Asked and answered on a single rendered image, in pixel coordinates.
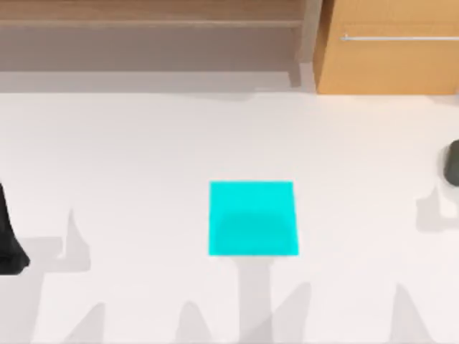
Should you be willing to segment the wooden cupboard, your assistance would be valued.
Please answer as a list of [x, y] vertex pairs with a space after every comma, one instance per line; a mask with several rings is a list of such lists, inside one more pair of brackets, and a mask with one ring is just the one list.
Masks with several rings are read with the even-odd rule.
[[323, 0], [313, 55], [324, 95], [453, 95], [459, 42], [345, 42], [340, 37], [459, 37], [459, 0]]

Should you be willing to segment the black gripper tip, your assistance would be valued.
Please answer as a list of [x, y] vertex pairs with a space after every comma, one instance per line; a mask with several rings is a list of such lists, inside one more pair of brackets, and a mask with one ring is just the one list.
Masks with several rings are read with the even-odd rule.
[[30, 265], [30, 258], [11, 225], [3, 185], [0, 183], [0, 276], [18, 275]]

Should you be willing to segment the flat cyan square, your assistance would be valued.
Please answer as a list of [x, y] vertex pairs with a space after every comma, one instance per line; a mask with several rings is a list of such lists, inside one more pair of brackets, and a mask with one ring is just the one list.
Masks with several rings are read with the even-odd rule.
[[299, 255], [292, 181], [211, 181], [209, 255]]

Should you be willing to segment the dark grey rounded object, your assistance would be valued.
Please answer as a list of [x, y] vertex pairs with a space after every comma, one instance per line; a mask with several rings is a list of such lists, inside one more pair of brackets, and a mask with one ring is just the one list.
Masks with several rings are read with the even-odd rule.
[[443, 176], [450, 185], [459, 187], [459, 139], [448, 146]]

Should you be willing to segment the wooden open shelf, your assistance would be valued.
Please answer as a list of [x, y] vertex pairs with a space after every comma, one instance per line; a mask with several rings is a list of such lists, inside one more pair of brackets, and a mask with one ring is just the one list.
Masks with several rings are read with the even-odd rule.
[[279, 72], [298, 86], [322, 2], [0, 0], [0, 72]]

